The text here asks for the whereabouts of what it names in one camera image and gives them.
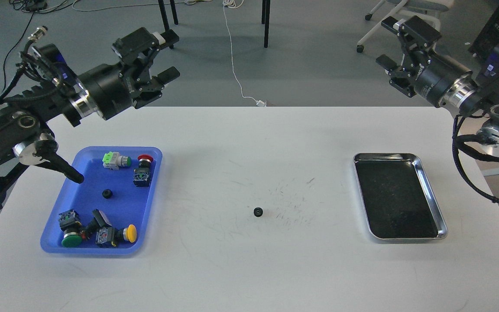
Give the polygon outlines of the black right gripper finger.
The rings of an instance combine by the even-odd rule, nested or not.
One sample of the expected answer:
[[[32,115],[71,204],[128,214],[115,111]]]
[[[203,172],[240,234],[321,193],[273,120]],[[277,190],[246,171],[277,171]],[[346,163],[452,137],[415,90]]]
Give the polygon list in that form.
[[[409,98],[416,95],[415,80],[418,73],[416,56],[403,55],[402,63],[398,65],[387,55],[380,55],[376,58],[376,63],[390,77],[389,83],[392,87]]]
[[[418,16],[407,20],[396,20],[388,16],[382,20],[382,26],[396,34],[402,50],[400,65],[395,62],[382,61],[382,66],[388,71],[415,72],[419,65],[426,65],[434,54],[435,43],[441,38],[441,33]]]

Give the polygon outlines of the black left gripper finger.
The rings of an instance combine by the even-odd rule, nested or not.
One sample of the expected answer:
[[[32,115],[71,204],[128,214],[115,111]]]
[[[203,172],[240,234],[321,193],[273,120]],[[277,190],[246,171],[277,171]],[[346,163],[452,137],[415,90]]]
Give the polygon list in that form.
[[[180,72],[173,66],[159,73],[157,76],[151,76],[147,82],[137,82],[135,84],[135,92],[133,93],[133,107],[140,109],[160,99],[165,86],[178,77],[180,77]]]
[[[135,81],[149,81],[150,68],[159,51],[171,48],[178,41],[179,36],[172,29],[164,33],[151,33],[145,27],[117,39],[112,48],[120,59],[120,76]]]

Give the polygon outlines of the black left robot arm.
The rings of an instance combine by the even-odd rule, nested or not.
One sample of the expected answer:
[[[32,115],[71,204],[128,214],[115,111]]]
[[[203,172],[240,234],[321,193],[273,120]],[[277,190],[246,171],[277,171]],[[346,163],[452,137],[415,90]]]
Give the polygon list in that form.
[[[112,48],[119,62],[81,75],[71,70],[54,44],[34,45],[47,30],[40,26],[28,38],[16,75],[0,95],[0,209],[7,191],[29,166],[61,172],[73,182],[84,181],[58,156],[49,120],[63,115],[72,126],[79,126],[93,113],[108,120],[158,100],[164,87],[180,75],[175,67],[150,74],[158,53],[179,41],[171,29],[151,33],[142,27],[117,39]]]

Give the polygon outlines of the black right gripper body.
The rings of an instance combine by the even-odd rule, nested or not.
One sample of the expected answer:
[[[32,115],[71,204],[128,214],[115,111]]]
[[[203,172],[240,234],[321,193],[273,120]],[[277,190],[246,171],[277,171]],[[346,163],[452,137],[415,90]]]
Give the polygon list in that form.
[[[445,55],[431,55],[416,66],[414,92],[436,108],[453,105],[477,108],[477,84],[473,71]]]

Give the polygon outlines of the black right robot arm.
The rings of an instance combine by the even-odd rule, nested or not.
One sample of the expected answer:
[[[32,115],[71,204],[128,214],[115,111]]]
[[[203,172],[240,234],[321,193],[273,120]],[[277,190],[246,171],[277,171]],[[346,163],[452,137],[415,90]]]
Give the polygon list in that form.
[[[499,198],[477,188],[466,175],[459,153],[499,163],[499,44],[473,79],[472,71],[455,59],[434,51],[441,34],[419,16],[381,25],[395,34],[402,49],[398,65],[386,55],[376,59],[390,77],[390,85],[411,98],[420,95],[436,108],[458,110],[452,126],[452,158],[463,180],[479,195],[499,204]]]

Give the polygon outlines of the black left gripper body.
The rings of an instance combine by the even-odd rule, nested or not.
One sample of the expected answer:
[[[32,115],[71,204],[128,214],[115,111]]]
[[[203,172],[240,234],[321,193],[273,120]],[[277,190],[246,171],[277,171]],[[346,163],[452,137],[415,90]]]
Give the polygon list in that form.
[[[130,90],[120,77],[120,71],[121,65],[98,65],[78,77],[104,120],[133,105]]]

